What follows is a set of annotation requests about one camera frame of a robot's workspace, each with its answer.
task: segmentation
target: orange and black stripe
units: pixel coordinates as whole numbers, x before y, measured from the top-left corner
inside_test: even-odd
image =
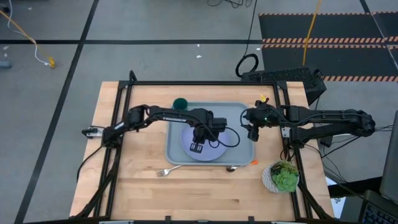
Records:
[[[382,14],[382,13],[398,13],[398,12],[397,12],[397,11],[378,11],[378,12],[372,12],[373,15]]]
[[[370,15],[368,12],[332,12],[318,13],[321,16],[340,16],[340,15]],[[313,16],[313,13],[260,13],[259,16]]]
[[[390,37],[387,38],[354,38],[354,37],[345,37],[345,38],[309,38],[309,44],[382,44],[385,41],[389,42],[397,42],[398,37]],[[307,38],[268,38],[263,39],[263,43],[267,44],[305,44]]]
[[[395,76],[325,76],[324,81],[329,82],[398,82]]]
[[[304,44],[264,44],[262,46],[265,48],[304,48]],[[344,48],[344,49],[385,49],[387,48],[385,45],[376,45],[376,44],[368,44],[368,45],[350,45],[350,44],[322,44],[322,45],[314,45],[309,44],[308,48],[319,48],[319,49],[327,49],[327,48]]]

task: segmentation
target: gray tray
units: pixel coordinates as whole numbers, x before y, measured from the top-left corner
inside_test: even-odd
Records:
[[[228,127],[233,128],[241,137],[241,143],[234,148],[227,148],[219,158],[203,162],[190,157],[182,148],[181,131],[188,124],[169,122],[167,128],[166,158],[172,164],[183,165],[206,165],[206,166],[245,166],[254,160],[254,144],[248,139],[248,131],[240,126],[239,116],[247,106],[238,102],[188,102],[188,110],[204,108],[211,110],[215,118],[226,118]],[[229,142],[225,144],[235,144],[238,137],[231,131],[229,132]]]

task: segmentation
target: green succulent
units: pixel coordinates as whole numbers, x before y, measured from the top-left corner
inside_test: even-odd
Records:
[[[294,192],[299,179],[299,171],[293,164],[280,161],[271,167],[272,181],[281,192]]]

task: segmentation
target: gray floor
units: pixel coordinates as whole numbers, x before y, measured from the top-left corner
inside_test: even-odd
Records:
[[[14,19],[36,39],[81,36],[92,0],[14,0]],[[395,0],[367,0],[372,11],[398,11]],[[257,12],[313,12],[317,0],[259,0]],[[321,12],[363,12],[357,0],[323,0]],[[245,39],[252,7],[218,7],[205,0],[99,0],[88,39]],[[252,39],[260,39],[255,17]],[[23,39],[0,17],[0,39]],[[39,155],[76,45],[43,45],[57,61],[52,70],[34,59],[31,45],[0,45],[0,222],[12,223]],[[259,45],[248,52],[259,53]],[[133,69],[140,80],[237,80],[234,67],[245,45],[85,45],[25,222],[67,218],[102,81],[120,80]],[[249,69],[245,64],[242,70]],[[326,83],[320,109],[362,109],[378,126],[392,123],[397,83]],[[330,155],[347,180],[382,174],[388,133],[376,133]]]

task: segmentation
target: wooden tabletop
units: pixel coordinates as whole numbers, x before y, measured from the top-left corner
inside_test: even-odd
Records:
[[[117,86],[117,82],[102,83],[93,125],[110,125]],[[288,91],[291,105],[308,106],[302,83],[288,83]],[[271,86],[138,85],[132,88],[130,107],[147,104],[167,108],[178,97],[188,101],[240,101],[253,107],[260,95],[269,97],[269,103],[275,106]],[[258,165],[241,167],[235,172],[227,172],[224,166],[183,166],[158,178],[157,171],[173,167],[165,158],[166,130],[167,122],[155,122],[139,133],[124,135],[112,219],[164,220],[171,215],[173,220],[233,221],[248,220],[248,216],[254,216],[256,221],[294,220],[290,194],[274,194],[261,182],[262,171],[279,159],[279,128],[260,130],[259,141],[255,143]],[[99,138],[88,140],[85,157],[100,143]],[[315,140],[309,145],[317,147]],[[101,150],[82,168],[70,215],[80,212],[98,188],[104,152]],[[301,155],[309,191],[333,215],[319,154],[308,147],[301,149]],[[297,193],[301,216],[305,217],[299,190]],[[101,213],[106,201],[103,200]]]

